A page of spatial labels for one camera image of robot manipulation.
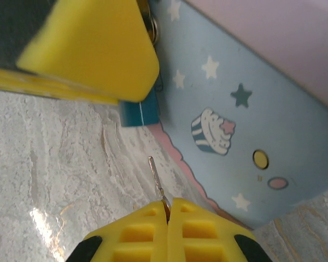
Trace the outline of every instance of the wavy pink trim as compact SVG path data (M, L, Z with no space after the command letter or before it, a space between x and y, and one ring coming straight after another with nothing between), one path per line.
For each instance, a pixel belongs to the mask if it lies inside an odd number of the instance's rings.
M147 126L148 129L152 132L152 135L159 141L162 147L168 152L169 156L175 161L175 163L182 169L184 174L193 182L193 184L198 188L198 191L201 195L212 205L214 210L219 213L219 211L225 212L222 210L218 203L215 200L208 197L207 192L204 190L203 186L197 181L195 178L191 168L188 166L186 161L184 160L181 152L173 145L169 135L164 131L163 125L153 124L151 126Z

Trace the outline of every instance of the dark teal star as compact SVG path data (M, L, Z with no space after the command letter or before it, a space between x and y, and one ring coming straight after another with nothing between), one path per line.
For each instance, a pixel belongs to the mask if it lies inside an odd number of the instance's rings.
M245 108L248 108L248 98L251 96L252 91L247 91L244 89L243 84L239 84L238 90L232 92L231 96L236 99L236 107L244 105Z

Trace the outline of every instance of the metal clip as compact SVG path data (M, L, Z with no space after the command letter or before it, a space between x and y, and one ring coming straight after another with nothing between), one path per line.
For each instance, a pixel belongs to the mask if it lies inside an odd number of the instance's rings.
M164 209L165 209L165 213L166 213L166 219L167 219L167 222L168 222L169 219L170 219L171 205L170 205L169 200L167 199L167 197L164 194L164 189L161 186L161 183L160 183L160 180L159 180L159 175L158 175L157 168L155 166L153 157L148 157L148 162L149 162L149 166L151 167L152 174L153 174L153 177L154 177L155 193L156 193L157 197L164 204Z
M158 25L156 20L151 14L148 0L137 0L137 5L140 9L141 16L146 26L149 38L151 39L152 44L155 45L159 39Z

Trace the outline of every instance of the white star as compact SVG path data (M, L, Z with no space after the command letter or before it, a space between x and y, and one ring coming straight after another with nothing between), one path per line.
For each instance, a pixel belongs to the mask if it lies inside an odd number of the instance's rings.
M236 202L236 208L243 209L245 212L248 212L248 206L251 204L250 201L244 198L244 196L239 193L238 197L232 197L232 200Z
M202 65L202 69L207 73L207 79L210 77L216 79L216 69L219 64L219 62L214 62L211 56L208 57L208 62Z
M171 21L174 21L175 19L177 20L180 19L180 14L179 14L180 5L181 5L181 1L175 2L175 0L171 0L171 5L168 8L168 14L171 15Z
M176 71L176 76L173 77L173 81L176 83L176 88L182 88L184 89L184 79L185 79L185 75L181 75L180 71L177 70Z

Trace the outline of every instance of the star print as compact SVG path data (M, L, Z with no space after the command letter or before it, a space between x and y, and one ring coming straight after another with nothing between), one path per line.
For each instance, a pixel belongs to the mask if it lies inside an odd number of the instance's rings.
M181 1L176 2L175 0L171 0L171 5L168 8L168 14L171 15L171 21L175 19L180 19L179 9L180 9Z
M224 119L224 122L220 125L220 128L225 132L226 135L235 133L236 124Z
M243 84L239 84L238 90L232 92L231 96L236 99L236 107L244 105L245 108L248 108L248 98L251 96L252 91L247 91L244 89Z
M216 69L218 68L219 64L219 62L214 62L211 56L208 57L207 63L202 65L202 69L207 73L207 79L210 77L216 79Z
M236 208L243 209L245 212L248 212L248 206L251 202L245 199L241 193L238 194L238 197L233 196L232 200L236 202Z
M180 71L177 70L176 71L176 76L173 77L173 81L176 83L176 88L182 88L184 89L184 79L185 79L185 75L181 75Z

